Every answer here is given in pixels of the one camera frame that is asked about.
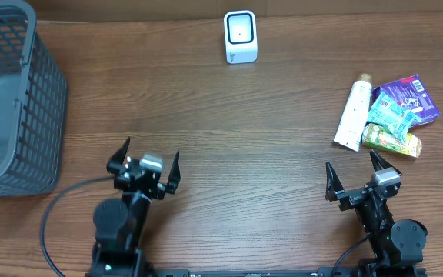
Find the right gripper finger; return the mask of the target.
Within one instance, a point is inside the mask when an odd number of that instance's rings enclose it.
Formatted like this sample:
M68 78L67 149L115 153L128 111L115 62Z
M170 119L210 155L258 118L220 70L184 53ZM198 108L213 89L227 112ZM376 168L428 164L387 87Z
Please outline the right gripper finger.
M333 202L338 200L338 195L343 193L345 190L342 186L342 183L337 176L332 164L330 162L325 163L326 166L326 192L325 199Z
M375 149L372 149L369 154L371 157L372 166L376 172L383 169L394 169L399 175L401 175L401 171L382 158Z

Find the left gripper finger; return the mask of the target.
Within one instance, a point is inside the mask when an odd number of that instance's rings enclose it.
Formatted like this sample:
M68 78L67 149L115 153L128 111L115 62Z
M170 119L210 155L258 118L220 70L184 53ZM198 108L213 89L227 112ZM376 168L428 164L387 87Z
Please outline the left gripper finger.
M123 145L119 148L119 150L115 154L113 154L111 156L111 158L109 159L108 162L122 165L125 158L126 158L126 154L128 151L130 141L131 141L131 139L129 137L127 137L127 139L124 141Z
M180 158L180 151L177 151L171 166L171 171L169 173L168 182L166 185L166 192L169 194L175 194L178 185L181 181L179 158Z

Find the white tube gold cap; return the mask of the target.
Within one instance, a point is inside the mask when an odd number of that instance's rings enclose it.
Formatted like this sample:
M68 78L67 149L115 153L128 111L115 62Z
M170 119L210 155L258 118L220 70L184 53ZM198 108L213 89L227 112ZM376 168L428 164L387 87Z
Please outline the white tube gold cap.
M333 139L339 145L355 152L360 149L362 132L368 119L371 91L371 75L361 73L351 87Z

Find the teal tissue pack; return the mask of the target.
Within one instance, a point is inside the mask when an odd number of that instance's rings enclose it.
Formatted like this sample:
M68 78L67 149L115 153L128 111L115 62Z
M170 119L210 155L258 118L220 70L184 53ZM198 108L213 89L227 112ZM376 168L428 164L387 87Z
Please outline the teal tissue pack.
M373 103L367 121L385 127L394 137L404 141L408 130L414 123L420 123L421 118L382 92Z

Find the red purple liner pack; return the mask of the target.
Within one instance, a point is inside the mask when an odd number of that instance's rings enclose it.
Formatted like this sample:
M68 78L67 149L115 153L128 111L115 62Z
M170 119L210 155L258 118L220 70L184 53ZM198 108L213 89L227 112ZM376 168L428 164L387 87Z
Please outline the red purple liner pack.
M411 110L421 119L420 122L414 122L413 126L427 125L441 115L419 75L401 78L374 88L372 99L375 100L381 93L393 98L400 106Z

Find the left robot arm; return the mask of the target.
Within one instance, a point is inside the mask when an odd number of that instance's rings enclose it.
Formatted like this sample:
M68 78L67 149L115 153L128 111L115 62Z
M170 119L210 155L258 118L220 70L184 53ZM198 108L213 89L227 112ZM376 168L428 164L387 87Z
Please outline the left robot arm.
M120 198L106 199L94 210L95 244L88 277L152 277L153 264L139 248L148 210L154 199L175 194L181 181L179 153L175 154L166 183L160 182L163 161L145 154L127 155L130 140L111 156L106 165Z

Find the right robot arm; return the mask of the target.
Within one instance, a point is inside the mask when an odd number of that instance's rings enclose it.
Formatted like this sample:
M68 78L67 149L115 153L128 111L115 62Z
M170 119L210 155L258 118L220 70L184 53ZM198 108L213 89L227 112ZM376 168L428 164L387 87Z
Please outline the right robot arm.
M341 211L353 209L365 231L365 237L347 249L333 265L328 276L426 276L417 264L423 261L427 228L419 221L395 221L387 200L399 193L402 173L370 151L374 172L361 189L346 191L330 162L326 167L325 199L339 202ZM342 261L361 244L369 242L374 256L360 259L354 268L341 268Z

